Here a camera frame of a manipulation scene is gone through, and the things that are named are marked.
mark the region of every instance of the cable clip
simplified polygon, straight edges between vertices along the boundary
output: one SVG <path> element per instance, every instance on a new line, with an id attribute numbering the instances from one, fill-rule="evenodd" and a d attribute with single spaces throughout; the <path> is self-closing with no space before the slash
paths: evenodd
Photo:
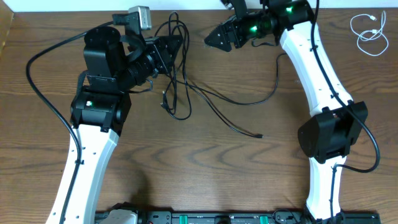
<path id="1" fill-rule="evenodd" d="M 85 164 L 85 161 L 82 160 L 80 164 L 81 164 L 81 165 L 84 165 L 84 164 Z"/>
<path id="2" fill-rule="evenodd" d="M 310 52 L 312 52 L 314 49 L 318 49 L 318 46 L 316 45 L 315 47 L 310 48 Z"/>

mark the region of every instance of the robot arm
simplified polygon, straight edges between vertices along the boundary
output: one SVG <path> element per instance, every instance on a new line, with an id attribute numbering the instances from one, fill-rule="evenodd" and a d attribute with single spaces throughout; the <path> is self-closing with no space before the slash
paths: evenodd
<path id="1" fill-rule="evenodd" d="M 321 74 L 311 46 L 312 23 L 310 21 L 294 25 L 292 30 L 285 30 L 280 38 L 280 44 L 293 62 L 298 77 L 303 85 L 310 107 L 310 115 L 323 113 L 324 108 L 335 110 L 341 105 L 331 97 L 331 91 Z M 325 66 L 325 70 L 331 80 L 333 87 L 339 93 L 340 98 L 348 105 L 352 101 L 351 95 L 343 88 L 333 70 L 320 40 L 318 26 L 315 27 L 315 41 L 317 50 Z M 310 158 L 310 193 L 307 199 L 307 209 L 316 220 L 327 220 L 330 218 L 330 191 L 333 167 L 335 164 L 344 164 L 346 157 L 337 156 L 327 159 L 324 164 L 315 158 Z M 333 215 L 340 213 L 338 202 L 341 168 L 337 169 L 335 187 L 333 194 Z"/>
<path id="2" fill-rule="evenodd" d="M 85 35 L 88 71 L 80 75 L 79 83 L 83 84 L 87 77 L 90 85 L 78 86 L 71 105 L 73 131 L 81 144 L 81 164 L 75 170 L 78 149 L 71 138 L 67 164 L 47 224 L 94 223 L 106 166 L 131 107 L 129 90 L 143 84 L 149 76 L 168 74 L 182 44 L 179 35 L 143 38 L 141 30 L 152 26 L 148 7 L 137 6 L 129 14 L 114 14 L 113 24 L 123 25 L 126 35 L 121 36 L 112 27 L 97 27 Z M 126 55 L 122 42 L 134 50 Z M 135 218 L 124 215 L 128 220 Z"/>
<path id="3" fill-rule="evenodd" d="M 334 99 L 312 52 L 311 28 L 313 12 L 306 0 L 263 2 L 265 11 L 248 14 L 245 17 L 231 17 L 219 25 L 205 43 L 229 52 L 233 44 L 242 47 L 249 39 L 261 38 L 267 34 L 275 36 L 293 62 L 307 96 L 311 119 L 298 130 L 298 140 L 310 160 L 310 193 L 307 211 L 311 219 L 331 218 L 331 182 L 335 164 L 344 164 L 361 131 L 361 127 Z M 315 26 L 315 43 L 320 60 L 333 88 L 340 99 L 353 110 L 362 121 L 368 111 L 363 102 L 353 103 L 351 95 L 344 89 L 322 46 L 318 26 Z M 338 194 L 341 168 L 337 168 L 333 192 L 333 216 L 340 213 Z"/>

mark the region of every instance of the green led light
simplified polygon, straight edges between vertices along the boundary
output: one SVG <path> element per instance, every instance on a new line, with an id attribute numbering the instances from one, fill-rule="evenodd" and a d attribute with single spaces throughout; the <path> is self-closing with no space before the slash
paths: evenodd
<path id="1" fill-rule="evenodd" d="M 254 27 L 250 28 L 250 30 L 253 31 L 253 32 L 257 31 L 257 26 L 254 26 Z"/>
<path id="2" fill-rule="evenodd" d="M 286 8 L 286 11 L 289 12 L 289 13 L 293 12 L 293 6 L 287 7 L 287 8 Z"/>

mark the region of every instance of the coiled white cable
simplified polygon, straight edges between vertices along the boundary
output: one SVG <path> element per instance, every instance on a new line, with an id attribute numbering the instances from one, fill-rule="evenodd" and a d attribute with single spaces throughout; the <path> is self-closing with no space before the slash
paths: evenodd
<path id="1" fill-rule="evenodd" d="M 359 17 L 359 16 L 368 16 L 368 17 L 369 17 L 371 20 L 373 20 L 373 21 L 376 21 L 376 20 L 377 20 L 374 16 L 369 15 L 369 14 L 360 14 L 360 15 L 354 16 L 354 17 L 351 19 L 351 22 L 349 22 L 349 24 L 350 24 L 350 26 L 351 26 L 351 30 L 354 32 L 354 34 L 356 34 L 356 35 L 358 36 L 358 39 L 356 40 L 356 45 L 358 46 L 358 48 L 359 48 L 360 50 L 362 50 L 362 51 L 363 51 L 364 53 L 366 53 L 367 55 L 376 57 L 376 56 L 379 56 L 379 55 L 383 54 L 383 53 L 387 50 L 387 48 L 388 48 L 388 46 L 389 46 L 389 42 L 388 42 L 388 40 L 387 40 L 387 37 L 383 34 L 383 28 L 384 28 L 384 25 L 386 24 L 386 20 L 387 20 L 387 14 L 386 14 L 386 12 L 383 11 L 382 14 L 381 14 L 381 27 L 380 27 L 379 30 L 377 30 L 377 29 L 366 30 L 366 31 L 364 31 L 364 32 L 362 32 L 362 33 L 360 33 L 360 34 L 357 33 L 357 32 L 355 32 L 355 30 L 353 29 L 353 20 L 354 20 L 355 18 Z M 367 34 L 367 33 L 372 33 L 373 36 L 371 36 L 371 37 L 365 37 L 364 35 Z M 378 39 L 379 37 L 384 37 L 384 39 L 385 39 L 386 42 L 387 42 L 386 48 L 385 48 L 382 52 L 380 52 L 379 54 L 370 54 L 369 52 L 367 52 L 367 51 L 365 51 L 364 49 L 362 49 L 361 46 L 359 46 L 359 41 L 360 41 L 360 40 L 363 41 L 363 42 L 366 42 L 366 41 L 370 41 L 370 40 L 376 40 L 376 39 Z"/>

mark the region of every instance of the white plastic casing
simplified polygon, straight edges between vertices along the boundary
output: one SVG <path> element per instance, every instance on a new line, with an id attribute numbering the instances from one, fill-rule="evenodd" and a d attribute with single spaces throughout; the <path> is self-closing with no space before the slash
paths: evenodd
<path id="1" fill-rule="evenodd" d="M 103 133 L 100 130 L 99 126 L 84 124 L 73 130 L 83 147 L 81 159 L 84 164 L 79 167 L 64 223 L 94 223 L 106 166 L 119 140 L 119 136 L 111 129 L 108 133 Z M 62 207 L 75 170 L 76 157 L 76 145 L 71 137 L 67 164 L 47 224 L 55 224 L 60 221 Z"/>
<path id="2" fill-rule="evenodd" d="M 311 51 L 311 22 L 303 22 L 285 30 L 280 38 L 280 44 L 290 57 L 307 96 L 310 114 L 322 113 L 322 108 L 330 110 L 341 108 L 341 105 L 331 97 L 329 86 L 322 75 L 314 53 Z M 352 100 L 350 94 L 341 85 L 320 40 L 318 25 L 315 26 L 315 44 L 318 46 L 321 63 L 341 100 L 347 105 Z"/>
<path id="3" fill-rule="evenodd" d="M 280 44 L 293 62 L 298 77 L 303 85 L 310 108 L 310 115 L 315 116 L 316 114 L 322 113 L 322 108 L 329 107 L 330 110 L 335 110 L 341 108 L 341 105 L 336 99 L 331 97 L 332 93 L 330 88 L 312 52 L 311 28 L 311 22 L 303 22 L 294 25 L 292 30 L 286 29 L 282 34 Z M 352 100 L 352 97 L 344 89 L 331 66 L 320 40 L 318 25 L 315 26 L 314 38 L 315 44 L 318 46 L 317 52 L 326 74 L 341 100 L 347 105 L 348 101 Z M 332 167 L 335 164 L 344 164 L 345 160 L 346 157 L 343 158 L 339 156 L 326 160 L 325 164 L 320 164 L 316 159 L 310 158 L 311 179 L 307 208 L 314 219 L 326 220 L 331 217 L 330 193 L 333 174 Z M 341 168 L 337 168 L 333 195 L 333 215 L 336 215 L 341 210 L 338 202 L 340 176 Z"/>
<path id="4" fill-rule="evenodd" d="M 308 211 L 314 219 L 326 220 L 330 218 L 330 193 L 332 167 L 335 164 L 344 164 L 347 157 L 334 157 L 320 164 L 316 159 L 310 158 L 310 193 L 307 199 Z M 337 167 L 335 174 L 335 188 L 333 189 L 333 216 L 340 212 L 338 194 L 340 191 L 341 167 Z"/>

